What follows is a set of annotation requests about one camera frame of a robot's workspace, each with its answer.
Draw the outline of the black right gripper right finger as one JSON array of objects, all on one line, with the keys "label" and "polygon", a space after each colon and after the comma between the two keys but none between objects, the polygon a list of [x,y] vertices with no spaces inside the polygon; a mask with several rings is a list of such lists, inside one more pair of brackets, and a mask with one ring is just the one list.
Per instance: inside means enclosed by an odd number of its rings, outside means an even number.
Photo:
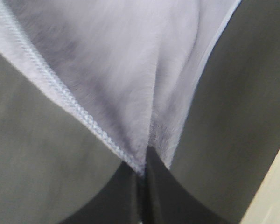
[{"label": "black right gripper right finger", "polygon": [[145,224],[225,224],[226,220],[189,194],[153,147],[147,148],[143,198]]}]

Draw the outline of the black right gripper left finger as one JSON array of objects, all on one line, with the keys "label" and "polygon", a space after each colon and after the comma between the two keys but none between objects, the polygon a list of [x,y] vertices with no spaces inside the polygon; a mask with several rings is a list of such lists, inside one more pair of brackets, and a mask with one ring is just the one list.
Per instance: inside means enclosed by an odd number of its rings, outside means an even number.
[{"label": "black right gripper left finger", "polygon": [[63,224],[138,224],[137,174],[122,162],[109,182]]}]

